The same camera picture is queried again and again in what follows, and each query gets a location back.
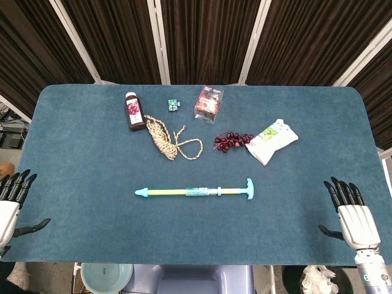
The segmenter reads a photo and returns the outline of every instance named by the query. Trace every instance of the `robotic finger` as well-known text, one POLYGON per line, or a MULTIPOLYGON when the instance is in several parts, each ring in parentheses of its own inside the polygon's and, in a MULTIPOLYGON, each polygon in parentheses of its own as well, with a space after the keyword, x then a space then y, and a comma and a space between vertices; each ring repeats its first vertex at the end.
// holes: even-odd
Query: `robotic finger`
POLYGON ((16 238, 19 236, 23 236, 25 234, 30 234, 30 233, 34 233, 36 231, 39 231, 39 230, 45 228, 45 226, 47 224, 49 224, 49 222, 50 222, 50 219, 44 219, 42 222, 40 222, 39 224, 34 225, 32 227, 16 228, 15 231, 13 232, 12 237, 16 238))
POLYGON ((7 200, 9 192, 13 186, 13 183, 15 182, 17 177, 19 177, 19 175, 20 175, 20 173, 16 173, 8 179, 8 181, 5 183, 5 185, 1 191, 0 200, 7 200))
POLYGON ((349 202, 350 202, 349 204, 356 205, 356 201, 354 199, 353 192, 351 191, 351 188, 349 187, 349 185, 347 185, 343 181, 340 181, 340 184, 342 185, 346 195, 349 197, 349 202))
POLYGON ((1 195, 1 192, 4 188, 4 186, 6 185, 6 182, 8 182, 9 178, 10 178, 10 175, 6 175, 5 177, 3 177, 3 179, 0 180, 0 195, 1 195))
POLYGON ((328 230, 323 225, 318 225, 318 228, 320 229, 321 232, 323 232, 324 235, 331 237, 331 238, 335 238, 335 239, 339 239, 341 241, 344 241, 342 232, 328 230))
POLYGON ((324 186, 328 189, 328 192, 331 195, 331 199, 332 199, 332 203, 335 206, 335 210, 337 212, 337 208, 338 206, 341 206, 341 201, 339 199, 339 197, 337 196, 336 190, 334 189, 334 187, 327 181, 324 181, 324 186))
POLYGON ((345 193, 343 191, 341 183, 336 178, 334 178, 333 176, 331 177, 331 180, 335 184, 336 190, 337 190, 339 196, 342 199, 343 205, 348 205, 349 202, 347 201, 347 197, 346 197, 346 195, 345 195, 345 193))
POLYGON ((22 188, 19 191, 18 196, 16 197, 15 201, 20 204, 19 209, 22 209, 23 203, 26 200, 27 194, 29 192, 30 186, 32 182, 34 182, 37 178, 37 174, 33 174, 30 178, 26 180, 26 182, 23 183, 22 188))
POLYGON ((358 204, 364 206, 365 202, 363 201, 360 190, 353 183, 350 183, 349 185, 350 185, 351 189, 354 191, 354 195, 355 195, 356 200, 358 201, 358 204))
POLYGON ((23 181, 25 180, 25 177, 27 177, 30 173, 30 170, 25 170, 23 173, 21 173, 17 179, 15 180, 11 191, 8 194, 8 201, 14 201, 15 197, 18 195, 20 187, 23 183, 23 181))

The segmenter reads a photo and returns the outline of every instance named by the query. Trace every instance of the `bottle label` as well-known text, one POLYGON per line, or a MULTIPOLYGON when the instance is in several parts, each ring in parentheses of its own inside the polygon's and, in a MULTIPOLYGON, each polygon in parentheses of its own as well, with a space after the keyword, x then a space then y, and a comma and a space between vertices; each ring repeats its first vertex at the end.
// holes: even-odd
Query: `bottle label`
POLYGON ((141 117, 141 112, 139 109, 139 103, 137 103, 137 99, 127 100, 128 114, 130 118, 131 124, 141 123, 143 118, 141 117))

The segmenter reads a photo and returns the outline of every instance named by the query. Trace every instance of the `snack bag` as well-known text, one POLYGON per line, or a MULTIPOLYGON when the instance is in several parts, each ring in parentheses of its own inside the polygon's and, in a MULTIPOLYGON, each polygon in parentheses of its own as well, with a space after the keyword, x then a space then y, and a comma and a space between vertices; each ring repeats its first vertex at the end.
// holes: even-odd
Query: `snack bag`
POLYGON ((276 150, 298 140, 298 136, 290 126, 284 124, 283 119, 277 119, 272 125, 254 137, 246 148, 263 165, 270 161, 276 150))

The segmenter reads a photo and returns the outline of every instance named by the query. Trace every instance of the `curtain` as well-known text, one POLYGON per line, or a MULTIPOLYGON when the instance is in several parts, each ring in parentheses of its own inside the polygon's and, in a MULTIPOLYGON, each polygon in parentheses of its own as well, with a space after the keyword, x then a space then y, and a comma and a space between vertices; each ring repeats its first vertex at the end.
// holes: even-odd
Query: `curtain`
POLYGON ((93 83, 49 1, 0 0, 0 94, 32 117, 50 84, 93 83))
POLYGON ((362 95, 375 143, 392 147, 392 40, 350 82, 362 95))
POLYGON ((237 83, 260 0, 161 4, 171 83, 237 83))
POLYGON ((103 80, 159 84, 147 2, 62 0, 103 80))
POLYGON ((246 83, 330 86, 391 17, 389 0, 273 0, 246 83))

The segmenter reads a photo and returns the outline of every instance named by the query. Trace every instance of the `label on syringe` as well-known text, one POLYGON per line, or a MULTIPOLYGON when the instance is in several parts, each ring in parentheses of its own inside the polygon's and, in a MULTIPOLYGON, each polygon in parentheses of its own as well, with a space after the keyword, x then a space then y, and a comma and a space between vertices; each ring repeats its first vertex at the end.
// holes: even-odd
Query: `label on syringe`
POLYGON ((186 196, 208 196, 208 188, 186 188, 186 196))

